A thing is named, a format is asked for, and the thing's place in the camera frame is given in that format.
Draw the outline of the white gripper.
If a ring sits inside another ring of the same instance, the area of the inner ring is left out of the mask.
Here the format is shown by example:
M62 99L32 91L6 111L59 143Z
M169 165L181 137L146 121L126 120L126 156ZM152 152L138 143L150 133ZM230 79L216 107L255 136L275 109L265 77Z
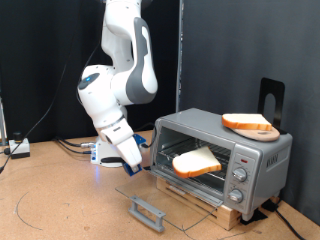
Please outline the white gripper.
M103 128L100 135L103 140L116 148L118 154L132 168L133 173L140 171L139 164L142 162L142 156L133 137L133 130L125 117Z

